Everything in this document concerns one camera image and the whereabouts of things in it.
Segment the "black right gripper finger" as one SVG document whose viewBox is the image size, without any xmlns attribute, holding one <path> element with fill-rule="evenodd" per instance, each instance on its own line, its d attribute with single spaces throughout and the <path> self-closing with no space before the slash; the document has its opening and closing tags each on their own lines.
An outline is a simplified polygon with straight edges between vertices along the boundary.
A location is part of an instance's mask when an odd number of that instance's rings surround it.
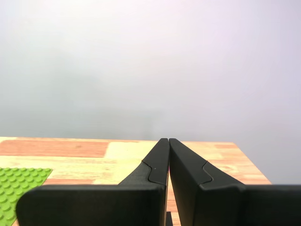
<svg viewBox="0 0 301 226">
<path fill-rule="evenodd" d="M 183 226 L 298 226 L 299 185 L 246 185 L 179 140 L 170 144 L 170 177 Z"/>
<path fill-rule="evenodd" d="M 160 139 L 117 185 L 45 185 L 16 205 L 21 226 L 167 226 L 169 141 Z"/>
</svg>

